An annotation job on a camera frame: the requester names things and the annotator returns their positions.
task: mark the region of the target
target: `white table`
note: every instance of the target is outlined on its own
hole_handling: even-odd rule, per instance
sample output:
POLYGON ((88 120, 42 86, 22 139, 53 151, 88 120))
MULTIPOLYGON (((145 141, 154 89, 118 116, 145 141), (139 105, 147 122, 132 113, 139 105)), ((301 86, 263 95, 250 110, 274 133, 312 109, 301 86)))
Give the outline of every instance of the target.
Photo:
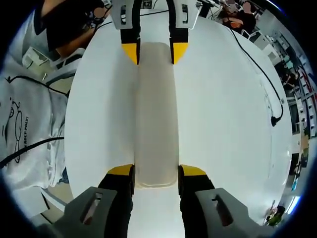
MULTIPOLYGON (((141 17, 141 42, 169 45, 167 13, 141 17)), ((282 196, 290 166, 291 119, 269 58, 237 35, 284 100, 224 26, 198 18, 189 48, 174 66, 180 163, 197 166, 262 223, 282 196)), ((133 163, 133 87, 137 66, 123 53, 113 24, 99 29, 80 62, 66 112, 65 153, 74 197, 98 186, 106 172, 133 163)), ((136 189, 129 237, 184 237, 177 185, 136 189)))

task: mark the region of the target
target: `desk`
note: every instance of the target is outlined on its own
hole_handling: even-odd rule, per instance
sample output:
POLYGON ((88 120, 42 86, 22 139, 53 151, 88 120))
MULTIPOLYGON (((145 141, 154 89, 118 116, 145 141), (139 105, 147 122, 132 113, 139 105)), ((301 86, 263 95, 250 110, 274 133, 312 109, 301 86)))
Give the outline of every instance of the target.
MULTIPOLYGON (((141 17, 141 29, 141 42, 169 45, 167 13, 141 17)), ((268 107, 279 116, 280 105, 269 82, 226 27, 199 17, 189 32, 187 52, 174 66, 179 161, 203 169, 215 187, 242 201, 261 224, 285 187, 291 119, 270 60, 252 42, 237 37, 284 100, 284 116, 271 126, 268 107)), ((66 166, 74 197, 98 186, 112 167, 134 161, 137 70, 123 53, 114 25, 100 28, 79 64, 66 112, 66 166)), ((129 237, 184 237, 176 184, 161 190, 136 188, 133 202, 129 237)))

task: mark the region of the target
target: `black shirt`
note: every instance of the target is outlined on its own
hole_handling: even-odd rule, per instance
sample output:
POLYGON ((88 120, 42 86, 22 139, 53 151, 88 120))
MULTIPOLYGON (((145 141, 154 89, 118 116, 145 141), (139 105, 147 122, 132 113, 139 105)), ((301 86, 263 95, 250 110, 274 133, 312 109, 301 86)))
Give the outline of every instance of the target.
POLYGON ((235 30, 238 30, 239 33, 241 33, 242 30, 247 31, 249 34, 252 33, 257 23, 256 18, 253 16, 253 14, 248 14, 248 13, 245 13, 243 10, 241 10, 237 12, 237 15, 235 16, 235 18, 243 21, 243 25, 235 30))
POLYGON ((101 0, 66 0, 42 18, 47 29, 49 50, 55 50, 82 35, 93 25, 94 10, 101 0))

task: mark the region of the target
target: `floor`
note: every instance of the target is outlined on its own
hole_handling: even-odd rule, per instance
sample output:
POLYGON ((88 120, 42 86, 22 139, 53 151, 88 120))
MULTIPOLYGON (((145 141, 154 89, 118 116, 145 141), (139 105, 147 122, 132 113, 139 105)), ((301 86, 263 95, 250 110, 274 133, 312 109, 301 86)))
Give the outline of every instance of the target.
MULTIPOLYGON (((42 63, 41 65, 37 65, 35 62, 28 65, 28 69, 35 73, 38 76, 39 80, 42 80, 47 74, 53 72, 54 69, 51 67, 49 61, 42 63)), ((52 88, 59 90, 61 92, 67 93, 73 81, 73 77, 62 79, 54 84, 51 85, 52 88)), ((57 196, 62 201, 69 203, 73 200, 73 195, 70 190, 69 184, 61 183, 56 185, 55 187, 49 187, 50 193, 57 196)), ((59 218, 62 217, 63 212, 57 209, 54 205, 48 202, 49 210, 42 213, 42 215, 51 223, 54 223, 59 218)))

